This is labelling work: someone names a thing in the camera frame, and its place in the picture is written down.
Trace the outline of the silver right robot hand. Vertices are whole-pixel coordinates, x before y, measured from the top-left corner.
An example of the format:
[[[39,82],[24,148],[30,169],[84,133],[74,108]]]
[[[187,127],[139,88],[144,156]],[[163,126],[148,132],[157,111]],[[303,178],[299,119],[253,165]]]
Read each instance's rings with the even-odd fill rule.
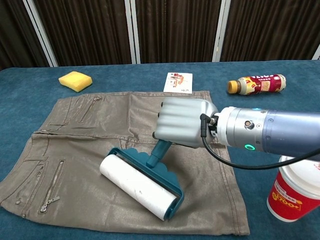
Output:
[[[174,144],[202,148],[201,114],[208,117],[218,112],[210,101],[200,98],[166,97],[156,122],[154,138]]]

